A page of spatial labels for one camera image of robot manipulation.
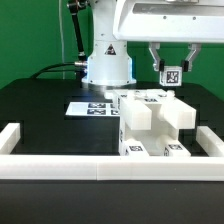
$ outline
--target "white block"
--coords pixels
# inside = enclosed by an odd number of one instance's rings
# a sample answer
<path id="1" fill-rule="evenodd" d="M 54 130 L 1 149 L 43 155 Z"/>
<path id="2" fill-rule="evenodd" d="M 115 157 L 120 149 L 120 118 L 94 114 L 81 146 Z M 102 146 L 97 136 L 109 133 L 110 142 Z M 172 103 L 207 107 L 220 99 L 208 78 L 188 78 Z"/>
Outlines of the white block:
<path id="1" fill-rule="evenodd" d="M 152 111 L 139 100 L 121 99 L 120 116 L 131 130 L 150 130 Z"/>
<path id="2" fill-rule="evenodd" d="M 123 154 L 121 156 L 148 157 L 149 154 L 140 141 L 128 140 L 123 144 Z"/>
<path id="3" fill-rule="evenodd" d="M 207 126 L 197 128 L 196 141 L 211 157 L 224 156 L 224 142 Z"/>
<path id="4" fill-rule="evenodd" d="M 0 156 L 0 179 L 96 180 L 99 157 Z"/>
<path id="5" fill-rule="evenodd" d="M 190 157 L 190 152 L 178 141 L 168 135 L 161 135 L 156 141 L 164 156 Z"/>
<path id="6" fill-rule="evenodd" d="M 0 133 L 0 154 L 10 154 L 20 139 L 20 124 L 9 123 Z"/>
<path id="7" fill-rule="evenodd" d="M 196 110 L 174 98 L 162 105 L 159 118 L 176 129 L 194 129 Z"/>

